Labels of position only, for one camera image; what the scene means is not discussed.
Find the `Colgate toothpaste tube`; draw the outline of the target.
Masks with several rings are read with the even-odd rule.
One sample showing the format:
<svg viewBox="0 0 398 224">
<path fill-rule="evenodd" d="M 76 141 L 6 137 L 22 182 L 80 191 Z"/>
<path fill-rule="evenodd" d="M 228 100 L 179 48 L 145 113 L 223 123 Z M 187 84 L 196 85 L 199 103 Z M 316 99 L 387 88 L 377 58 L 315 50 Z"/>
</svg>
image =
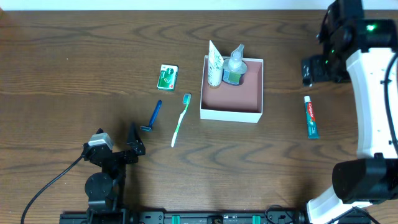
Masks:
<svg viewBox="0 0 398 224">
<path fill-rule="evenodd" d="M 317 124 L 315 121 L 315 114 L 313 111 L 313 105 L 310 97 L 304 96 L 305 114 L 307 120 L 308 138 L 309 139 L 319 139 L 319 133 Z"/>
</svg>

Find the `clear hand sanitizer pump bottle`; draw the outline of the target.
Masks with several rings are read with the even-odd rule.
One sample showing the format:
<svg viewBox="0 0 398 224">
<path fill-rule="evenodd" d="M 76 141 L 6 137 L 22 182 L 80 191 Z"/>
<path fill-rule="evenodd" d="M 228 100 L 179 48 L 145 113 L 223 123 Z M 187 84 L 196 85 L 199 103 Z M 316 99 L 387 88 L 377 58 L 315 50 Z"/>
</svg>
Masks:
<svg viewBox="0 0 398 224">
<path fill-rule="evenodd" d="M 224 60 L 222 80 L 229 85 L 242 85 L 248 66 L 243 62 L 244 44 L 232 51 L 230 58 Z"/>
</svg>

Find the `white lotion tube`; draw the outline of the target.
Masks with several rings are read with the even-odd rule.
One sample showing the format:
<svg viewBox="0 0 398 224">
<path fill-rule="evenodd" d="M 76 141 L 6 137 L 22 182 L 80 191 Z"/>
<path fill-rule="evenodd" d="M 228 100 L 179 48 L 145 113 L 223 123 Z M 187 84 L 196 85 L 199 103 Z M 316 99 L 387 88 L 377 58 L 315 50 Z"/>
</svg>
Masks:
<svg viewBox="0 0 398 224">
<path fill-rule="evenodd" d="M 208 51 L 208 84 L 212 88 L 218 88 L 222 82 L 224 59 L 214 43 L 209 41 Z"/>
</svg>

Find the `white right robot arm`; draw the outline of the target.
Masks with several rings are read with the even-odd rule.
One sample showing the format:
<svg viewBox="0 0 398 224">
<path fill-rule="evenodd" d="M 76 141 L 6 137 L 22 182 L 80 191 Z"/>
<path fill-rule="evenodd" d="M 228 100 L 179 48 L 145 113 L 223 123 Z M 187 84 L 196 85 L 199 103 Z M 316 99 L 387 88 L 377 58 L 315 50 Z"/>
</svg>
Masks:
<svg viewBox="0 0 398 224">
<path fill-rule="evenodd" d="M 317 38 L 323 53 L 302 60 L 303 84 L 352 84 L 357 158 L 334 166 L 331 187 L 308 201 L 295 223 L 372 223 L 366 208 L 397 198 L 396 24 L 365 18 L 361 1 L 338 0 Z"/>
</svg>

